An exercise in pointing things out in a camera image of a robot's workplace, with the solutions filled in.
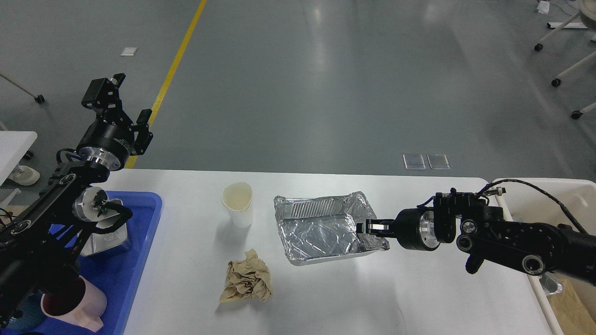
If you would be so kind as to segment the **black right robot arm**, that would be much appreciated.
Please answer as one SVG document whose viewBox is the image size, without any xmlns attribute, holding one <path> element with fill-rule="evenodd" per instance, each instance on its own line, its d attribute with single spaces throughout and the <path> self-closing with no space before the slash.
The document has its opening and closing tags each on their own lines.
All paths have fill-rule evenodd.
<svg viewBox="0 0 596 335">
<path fill-rule="evenodd" d="M 505 188 L 498 180 L 477 192 L 438 192 L 415 208 L 401 210 L 394 219 L 365 219 L 356 223 L 356 232 L 394 238 L 403 248 L 435 251 L 441 244 L 455 242 L 468 254 L 465 269 L 479 271 L 484 261 L 541 276 L 558 273 L 595 284 L 595 236 L 589 234 L 568 208 L 544 189 L 526 185 L 558 204 L 570 224 L 507 221 L 501 207 L 490 206 L 490 196 L 501 196 Z"/>
</svg>

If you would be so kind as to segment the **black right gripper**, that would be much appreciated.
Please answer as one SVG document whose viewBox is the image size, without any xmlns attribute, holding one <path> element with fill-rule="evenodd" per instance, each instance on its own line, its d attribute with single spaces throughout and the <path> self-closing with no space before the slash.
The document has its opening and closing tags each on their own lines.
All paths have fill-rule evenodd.
<svg viewBox="0 0 596 335">
<path fill-rule="evenodd" d="M 425 208 L 405 208 L 396 219 L 366 219 L 356 223 L 357 234 L 396 238 L 408 250 L 432 252 L 440 246 L 434 227 L 434 212 Z"/>
</svg>

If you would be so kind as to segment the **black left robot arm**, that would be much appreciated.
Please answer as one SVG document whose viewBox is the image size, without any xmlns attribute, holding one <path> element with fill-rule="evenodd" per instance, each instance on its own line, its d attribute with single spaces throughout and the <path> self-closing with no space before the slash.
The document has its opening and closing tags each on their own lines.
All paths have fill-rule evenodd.
<svg viewBox="0 0 596 335">
<path fill-rule="evenodd" d="M 110 234 L 125 225 L 132 210 L 108 199 L 96 184 L 143 155 L 153 139 L 151 109 L 133 122 L 122 107 L 119 89 L 125 74 L 91 81 L 81 105 L 95 112 L 73 153 L 57 157 L 39 198 L 1 230 L 1 327 L 23 316 L 20 306 L 32 294 L 56 294 L 79 275 L 76 261 L 92 234 Z"/>
</svg>

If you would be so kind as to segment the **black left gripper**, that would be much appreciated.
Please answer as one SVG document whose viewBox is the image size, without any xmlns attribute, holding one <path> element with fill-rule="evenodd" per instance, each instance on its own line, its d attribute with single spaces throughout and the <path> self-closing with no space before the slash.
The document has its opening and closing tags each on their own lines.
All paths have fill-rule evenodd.
<svg viewBox="0 0 596 335">
<path fill-rule="evenodd" d="M 115 74 L 110 79 L 94 79 L 81 100 L 81 105 L 93 110 L 97 119 L 88 127 L 76 152 L 85 161 L 100 163 L 108 170 L 121 170 L 131 156 L 145 154 L 153 139 L 149 131 L 151 109 L 141 110 L 135 125 L 124 119 L 119 87 L 125 78 L 126 74 Z"/>
</svg>

